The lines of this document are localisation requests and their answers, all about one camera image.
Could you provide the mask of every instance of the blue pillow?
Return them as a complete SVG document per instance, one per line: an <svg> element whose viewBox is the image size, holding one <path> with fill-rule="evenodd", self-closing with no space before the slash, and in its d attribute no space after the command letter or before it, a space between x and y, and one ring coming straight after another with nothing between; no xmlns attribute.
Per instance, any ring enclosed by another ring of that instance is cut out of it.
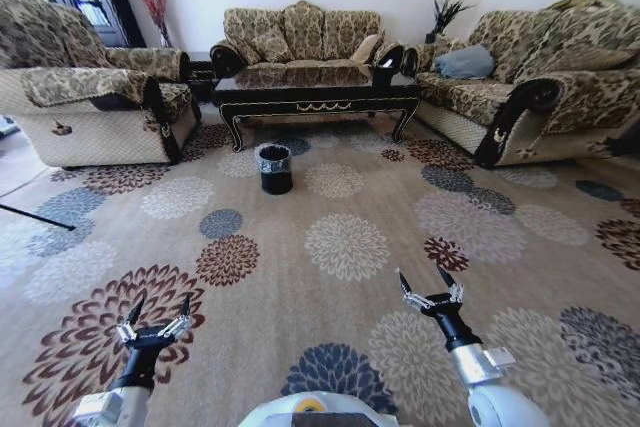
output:
<svg viewBox="0 0 640 427"><path fill-rule="evenodd" d="M491 75L493 66L493 57L481 45L454 50L434 61L434 70L451 79L484 79Z"/></svg>

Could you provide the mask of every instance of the rug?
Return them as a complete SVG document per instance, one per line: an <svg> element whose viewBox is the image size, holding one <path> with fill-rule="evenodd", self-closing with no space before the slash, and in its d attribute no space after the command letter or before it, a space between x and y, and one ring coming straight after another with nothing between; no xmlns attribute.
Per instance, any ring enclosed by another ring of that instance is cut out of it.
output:
<svg viewBox="0 0 640 427"><path fill-rule="evenodd" d="M269 196L252 149L204 111L179 165L49 169L2 199L77 226L1 213L4 425L64 425L122 370L118 320L145 296L140 325L166 322L187 293L195 322L160 357L148 425L235 426L307 390L472 425L395 273L437 293L436 266L553 425L640 425L640 163L488 171L416 122L390 142L384 114L249 121L245 145L293 153L293 190Z"/></svg>

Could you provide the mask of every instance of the coffee table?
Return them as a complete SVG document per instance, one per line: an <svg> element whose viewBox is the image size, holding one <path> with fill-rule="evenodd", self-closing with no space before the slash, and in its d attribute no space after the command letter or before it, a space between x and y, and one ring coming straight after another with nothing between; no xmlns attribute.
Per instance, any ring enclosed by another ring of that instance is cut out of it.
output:
<svg viewBox="0 0 640 427"><path fill-rule="evenodd" d="M415 79L395 75L391 85L374 86L365 66L248 67L222 79L213 90L213 103L231 131L233 150L243 148L239 119L254 116L401 112L393 141L413 117L420 87Z"/></svg>

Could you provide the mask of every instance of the black trash can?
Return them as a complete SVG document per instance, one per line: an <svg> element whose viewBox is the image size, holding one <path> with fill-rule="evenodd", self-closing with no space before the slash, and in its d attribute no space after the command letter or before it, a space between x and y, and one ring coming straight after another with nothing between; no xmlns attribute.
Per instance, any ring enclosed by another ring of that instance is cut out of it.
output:
<svg viewBox="0 0 640 427"><path fill-rule="evenodd" d="M293 187L291 151L282 145L256 147L256 161L262 178L262 190L268 194L286 194Z"/></svg>

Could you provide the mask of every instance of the sofa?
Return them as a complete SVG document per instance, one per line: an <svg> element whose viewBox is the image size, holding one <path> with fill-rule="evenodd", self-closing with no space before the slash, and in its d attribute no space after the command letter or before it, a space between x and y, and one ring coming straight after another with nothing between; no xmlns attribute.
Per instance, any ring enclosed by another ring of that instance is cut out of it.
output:
<svg viewBox="0 0 640 427"><path fill-rule="evenodd" d="M434 58L476 44L494 59L488 78L433 71ZM423 87L416 117L484 167L608 156L640 119L635 8L488 12L467 41L438 36L409 51Z"/></svg>
<svg viewBox="0 0 640 427"><path fill-rule="evenodd" d="M169 163L200 121L189 58L109 49L84 15L43 0L0 0L0 114L54 167Z"/></svg>
<svg viewBox="0 0 640 427"><path fill-rule="evenodd" d="M283 10L233 8L225 11L226 38L211 50L211 62L219 79L243 69L264 67L353 67L351 60L362 41L378 34L365 64L393 57L398 68L404 47L384 42L380 15L371 11L329 10L301 0Z"/></svg>

